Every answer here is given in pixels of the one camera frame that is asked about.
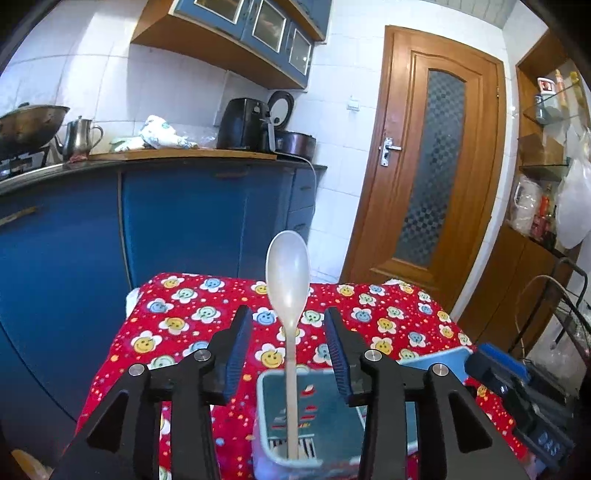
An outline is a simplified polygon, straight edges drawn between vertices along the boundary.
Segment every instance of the plastic container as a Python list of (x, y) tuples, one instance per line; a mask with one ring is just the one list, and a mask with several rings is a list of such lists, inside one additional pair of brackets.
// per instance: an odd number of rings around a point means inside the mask
[[(400, 364), (427, 369), (442, 363), (463, 382), (467, 347), (431, 353)], [(256, 383), (256, 422), (252, 458), (257, 480), (356, 477), (365, 428), (366, 407), (349, 408), (337, 389), (331, 368), (298, 368), (298, 439), (300, 458), (288, 460), (285, 429), (285, 381), (283, 370), (267, 370)], [(417, 451), (414, 403), (407, 402), (409, 455)]]

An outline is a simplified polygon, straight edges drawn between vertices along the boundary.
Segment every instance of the door handle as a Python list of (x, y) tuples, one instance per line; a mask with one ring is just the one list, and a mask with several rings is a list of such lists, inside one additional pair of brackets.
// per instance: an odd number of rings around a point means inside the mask
[(37, 207), (29, 207), (21, 210), (20, 212), (12, 213), (6, 217), (0, 218), (0, 226), (4, 226), (7, 223), (13, 222), (14, 220), (18, 220), (20, 217), (24, 217), (26, 215), (30, 215), (37, 211)]
[(381, 159), (379, 164), (383, 167), (387, 167), (390, 164), (390, 150), (394, 150), (396, 152), (402, 151), (402, 147), (397, 145), (392, 145), (392, 137), (386, 137), (384, 139), (384, 144), (379, 148), (381, 150)]

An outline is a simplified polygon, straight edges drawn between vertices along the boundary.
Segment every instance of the door frame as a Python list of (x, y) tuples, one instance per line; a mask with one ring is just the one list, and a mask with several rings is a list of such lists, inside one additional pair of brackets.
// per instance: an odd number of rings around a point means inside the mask
[[(450, 46), (457, 46), (461, 45), (462, 47), (469, 47), (473, 50), (473, 53), (488, 60), (489, 62), (493, 63), (496, 66), (496, 74), (497, 74), (497, 81), (498, 81), (498, 125), (497, 125), (497, 132), (496, 132), (496, 144), (495, 144), (495, 155), (492, 164), (492, 174), (488, 184), (488, 190), (486, 192), (486, 199), (482, 209), (482, 216), (480, 217), (480, 223), (478, 225), (478, 235), (476, 237), (476, 242), (472, 247), (470, 254), (469, 254), (469, 269), (464, 272), (463, 276), (463, 284), (462, 288), (466, 283), (468, 275), (474, 266), (474, 261), (476, 260), (476, 256), (482, 246), (482, 242), (484, 240), (484, 236), (486, 233), (486, 229), (488, 227), (489, 222), (491, 221), (491, 214), (492, 208), (495, 203), (496, 198), (496, 191), (499, 184), (499, 179), (501, 176), (501, 167), (502, 161), (504, 156), (504, 147), (505, 147), (505, 136), (506, 136), (506, 85), (505, 85), (505, 69), (503, 62), (488, 53), (483, 51), (477, 50), (470, 45), (463, 44), (461, 42), (457, 42), (455, 40), (451, 40), (449, 38), (441, 37), (439, 35), (430, 34), (429, 32), (424, 32), (421, 30), (414, 30), (411, 28), (404, 28), (404, 27), (395, 27), (391, 25), (387, 25), (385, 27), (385, 35), (384, 35), (384, 55), (382, 57), (382, 70), (381, 70), (381, 78), (379, 83), (379, 92), (378, 92), (378, 105), (376, 108), (375, 120), (374, 120), (374, 130), (372, 133), (371, 144), (369, 148), (369, 158), (367, 162), (367, 166), (365, 169), (365, 177), (363, 179), (363, 186), (361, 190), (361, 196), (359, 198), (359, 207), (357, 209), (357, 215), (355, 216), (355, 224), (353, 226), (353, 232), (351, 234), (351, 240), (349, 242), (349, 248), (347, 250), (347, 255), (345, 257), (345, 264), (343, 265), (343, 270), (340, 275), (340, 282), (345, 283), (349, 281), (351, 270), (353, 268), (354, 263), (354, 254), (359, 248), (359, 243), (361, 241), (363, 226), (365, 224), (365, 220), (367, 217), (368, 209), (369, 209), (369, 200), (371, 198), (372, 189), (374, 187), (374, 181), (379, 169), (379, 158), (380, 158), (380, 147), (382, 144), (382, 137), (386, 122), (386, 111), (387, 111), (387, 103), (389, 97), (389, 90), (390, 85), (392, 82), (394, 83), (404, 83), (406, 82), (406, 78), (408, 76), (408, 71), (410, 66), (407, 66), (405, 69), (400, 69), (398, 72), (392, 71), (392, 61), (394, 56), (394, 40), (396, 33), (422, 33), (432, 35), (433, 37), (437, 37), (437, 42), (440, 44), (449, 44)], [(461, 293), (461, 289), (457, 293), (457, 297), (459, 297)]]

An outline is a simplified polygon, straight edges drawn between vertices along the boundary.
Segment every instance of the metal jug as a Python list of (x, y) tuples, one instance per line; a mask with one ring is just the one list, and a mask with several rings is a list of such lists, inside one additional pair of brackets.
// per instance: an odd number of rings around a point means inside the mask
[[(70, 160), (75, 155), (88, 156), (90, 151), (95, 148), (102, 140), (103, 129), (98, 125), (91, 126), (92, 120), (78, 117), (78, 120), (71, 121), (66, 126), (66, 137), (62, 144), (59, 137), (56, 135), (57, 151), (63, 156), (64, 161)], [(90, 131), (93, 129), (100, 131), (99, 139), (92, 143), (90, 139)]]

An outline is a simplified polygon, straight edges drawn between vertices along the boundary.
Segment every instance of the bottle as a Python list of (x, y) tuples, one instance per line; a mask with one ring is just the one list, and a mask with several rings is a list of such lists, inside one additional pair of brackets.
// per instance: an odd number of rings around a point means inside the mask
[(548, 215), (546, 215), (546, 225), (542, 237), (542, 245), (547, 250), (554, 249), (554, 246), (556, 245), (556, 205), (554, 205), (554, 212), (548, 212)]
[(564, 91), (564, 80), (560, 70), (556, 70), (556, 91), (558, 92), (558, 101), (562, 108), (568, 108), (569, 103), (566, 99), (566, 92)]
[(570, 80), (573, 82), (573, 91), (574, 96), (577, 99), (577, 103), (581, 108), (585, 107), (585, 96), (583, 94), (583, 89), (581, 88), (581, 79), (579, 78), (579, 74), (577, 72), (570, 72)]
[(540, 201), (540, 208), (538, 209), (538, 215), (541, 217), (545, 217), (548, 213), (549, 206), (550, 206), (550, 197), (552, 196), (552, 185), (548, 184), (546, 186), (546, 190), (542, 195), (542, 199)]

